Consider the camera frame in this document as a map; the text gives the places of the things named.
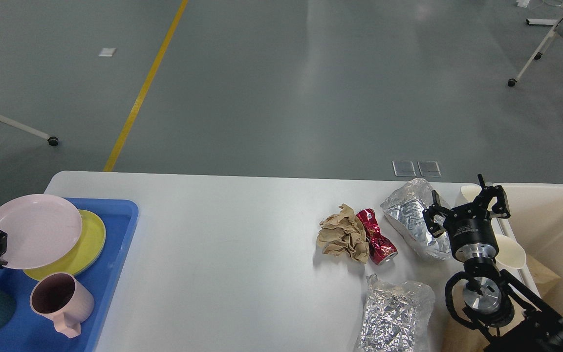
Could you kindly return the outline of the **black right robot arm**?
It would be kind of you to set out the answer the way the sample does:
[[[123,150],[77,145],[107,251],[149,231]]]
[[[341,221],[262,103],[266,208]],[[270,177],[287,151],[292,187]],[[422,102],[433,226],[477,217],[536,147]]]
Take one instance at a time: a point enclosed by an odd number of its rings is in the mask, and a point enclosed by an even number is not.
[[[487,339],[486,352],[563,352],[563,316],[496,265],[500,249],[491,220],[510,218],[509,203],[502,186],[477,177],[480,191],[472,202],[449,209],[432,190],[422,212],[429,233],[446,234],[452,257],[463,264],[445,285],[447,311]]]

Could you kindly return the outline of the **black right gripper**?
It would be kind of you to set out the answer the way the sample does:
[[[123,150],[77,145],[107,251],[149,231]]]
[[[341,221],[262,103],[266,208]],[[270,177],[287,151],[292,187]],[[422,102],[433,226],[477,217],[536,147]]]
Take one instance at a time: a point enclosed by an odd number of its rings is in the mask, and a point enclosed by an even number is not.
[[[478,174],[477,178],[480,190],[468,207],[447,209],[441,205],[438,192],[432,190],[433,202],[422,212],[425,226],[433,238],[440,238],[447,232],[452,256],[461,263],[473,258],[495,258],[499,246],[491,219],[510,218],[509,203],[502,185],[486,183],[482,174]],[[444,225],[436,222],[436,216],[444,218]]]

